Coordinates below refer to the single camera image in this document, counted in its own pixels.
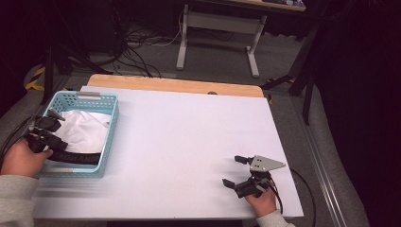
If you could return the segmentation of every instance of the sleeve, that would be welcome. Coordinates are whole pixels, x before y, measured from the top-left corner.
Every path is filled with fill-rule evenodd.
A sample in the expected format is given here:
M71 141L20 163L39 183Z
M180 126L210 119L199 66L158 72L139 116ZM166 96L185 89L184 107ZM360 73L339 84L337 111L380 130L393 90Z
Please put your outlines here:
M293 224L288 224L278 210L256 219L260 227L295 227Z
M33 226L31 200L39 181L34 178L0 176L0 226Z

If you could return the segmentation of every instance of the light blue basket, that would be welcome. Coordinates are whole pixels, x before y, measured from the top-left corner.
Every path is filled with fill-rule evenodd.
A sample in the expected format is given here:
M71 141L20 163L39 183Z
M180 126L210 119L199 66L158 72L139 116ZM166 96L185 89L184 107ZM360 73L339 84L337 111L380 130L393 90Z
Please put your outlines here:
M100 155L99 163L95 165L77 165L46 160L44 168L38 177L56 178L101 178L107 164L113 134L118 117L118 99L115 94L91 92L57 92L44 112L53 109L57 113L72 110L91 113L109 114L111 121L107 131L106 141Z

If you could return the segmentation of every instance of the white cloth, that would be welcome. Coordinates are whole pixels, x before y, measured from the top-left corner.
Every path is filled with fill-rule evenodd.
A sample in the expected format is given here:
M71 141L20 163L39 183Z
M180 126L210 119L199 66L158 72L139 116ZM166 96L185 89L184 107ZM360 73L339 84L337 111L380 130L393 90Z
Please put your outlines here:
M62 112L65 121L54 133L68 143L65 151L74 153L100 153L103 150L111 117L104 113L84 111Z

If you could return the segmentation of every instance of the white table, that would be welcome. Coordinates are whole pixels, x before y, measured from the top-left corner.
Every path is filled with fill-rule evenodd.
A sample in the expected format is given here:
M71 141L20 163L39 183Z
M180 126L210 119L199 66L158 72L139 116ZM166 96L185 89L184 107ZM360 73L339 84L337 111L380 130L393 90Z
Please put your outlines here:
M249 167L235 155L287 163L267 100L84 87L119 97L120 115L102 179L40 179L34 218L252 218L222 184ZM288 167L272 170L286 217L303 215Z

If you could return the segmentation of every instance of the hand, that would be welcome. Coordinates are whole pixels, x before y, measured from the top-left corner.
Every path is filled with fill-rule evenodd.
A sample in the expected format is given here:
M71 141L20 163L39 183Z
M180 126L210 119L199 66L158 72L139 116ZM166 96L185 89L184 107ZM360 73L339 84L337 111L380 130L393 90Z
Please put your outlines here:
M21 139L6 153L1 175L34 177L41 171L44 161L52 154L53 150L51 149L34 153L29 148L27 140Z
M253 207L259 218L277 210L275 195L271 189L264 192L259 198L250 195L246 196L245 200Z

